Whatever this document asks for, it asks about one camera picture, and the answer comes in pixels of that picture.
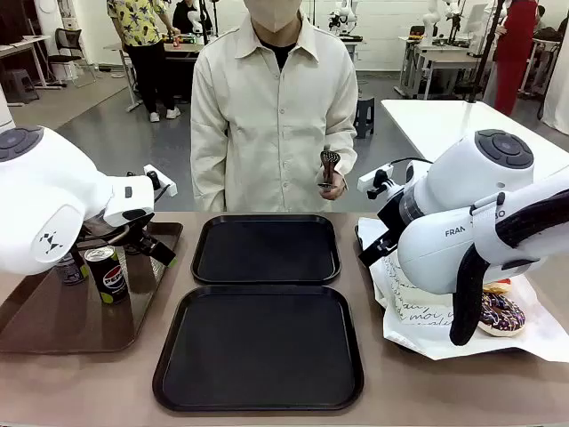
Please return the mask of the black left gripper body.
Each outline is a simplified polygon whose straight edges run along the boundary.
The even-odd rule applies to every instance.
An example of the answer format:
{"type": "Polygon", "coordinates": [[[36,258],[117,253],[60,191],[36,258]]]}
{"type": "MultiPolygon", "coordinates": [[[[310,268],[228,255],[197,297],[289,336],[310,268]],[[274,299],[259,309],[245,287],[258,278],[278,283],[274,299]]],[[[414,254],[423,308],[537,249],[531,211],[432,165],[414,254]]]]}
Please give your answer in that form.
{"type": "Polygon", "coordinates": [[[100,240],[112,246],[155,246],[156,238],[147,231],[150,220],[155,215],[153,213],[128,220],[127,223],[119,226],[111,226],[104,221],[102,214],[86,220],[79,231],[78,242],[88,242],[100,240]]]}

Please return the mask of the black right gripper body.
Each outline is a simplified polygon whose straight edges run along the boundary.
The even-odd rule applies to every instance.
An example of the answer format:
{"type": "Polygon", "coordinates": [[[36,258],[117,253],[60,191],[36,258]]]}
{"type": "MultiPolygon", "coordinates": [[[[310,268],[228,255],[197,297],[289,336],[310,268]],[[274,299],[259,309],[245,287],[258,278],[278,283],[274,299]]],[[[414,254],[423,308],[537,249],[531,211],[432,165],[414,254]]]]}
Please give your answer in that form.
{"type": "Polygon", "coordinates": [[[399,212],[399,204],[403,195],[404,191],[402,189],[390,194],[385,205],[378,212],[379,219],[388,229],[383,234],[383,239],[387,239],[389,243],[397,243],[406,227],[405,221],[399,212]]]}

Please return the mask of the person's left hand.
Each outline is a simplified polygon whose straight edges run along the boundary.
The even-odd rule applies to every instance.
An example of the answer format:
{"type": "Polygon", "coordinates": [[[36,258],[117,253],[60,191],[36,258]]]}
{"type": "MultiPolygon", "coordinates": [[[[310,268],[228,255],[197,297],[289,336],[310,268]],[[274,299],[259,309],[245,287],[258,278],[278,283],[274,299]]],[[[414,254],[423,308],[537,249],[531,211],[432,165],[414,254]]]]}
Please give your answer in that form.
{"type": "Polygon", "coordinates": [[[320,188],[320,196],[323,199],[334,201],[340,198],[346,190],[346,182],[343,176],[333,172],[330,182],[324,183],[320,188]]]}

